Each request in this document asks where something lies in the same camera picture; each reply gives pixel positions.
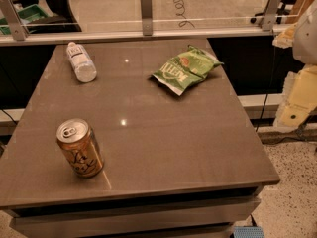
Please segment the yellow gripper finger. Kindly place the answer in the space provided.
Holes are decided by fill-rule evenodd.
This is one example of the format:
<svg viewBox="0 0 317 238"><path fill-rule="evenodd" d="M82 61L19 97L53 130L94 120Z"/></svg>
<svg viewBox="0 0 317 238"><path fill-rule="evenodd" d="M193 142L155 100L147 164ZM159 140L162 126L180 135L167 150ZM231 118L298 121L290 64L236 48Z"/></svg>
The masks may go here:
<svg viewBox="0 0 317 238"><path fill-rule="evenodd" d="M282 48L282 49L291 48L293 46L295 29L296 29L296 25L292 24L286 30L278 34L274 38L272 44L275 47Z"/></svg>
<svg viewBox="0 0 317 238"><path fill-rule="evenodd" d="M317 108L317 66L307 64L300 72L290 72L276 111L275 128L298 128Z"/></svg>

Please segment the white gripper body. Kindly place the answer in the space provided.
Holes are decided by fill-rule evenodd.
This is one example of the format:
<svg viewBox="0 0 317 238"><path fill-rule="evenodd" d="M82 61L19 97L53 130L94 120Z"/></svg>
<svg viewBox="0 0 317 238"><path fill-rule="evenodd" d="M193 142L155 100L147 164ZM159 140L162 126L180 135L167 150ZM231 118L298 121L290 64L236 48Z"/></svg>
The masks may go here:
<svg viewBox="0 0 317 238"><path fill-rule="evenodd" d="M306 64L317 64L317 9L310 7L294 32L293 56Z"/></svg>

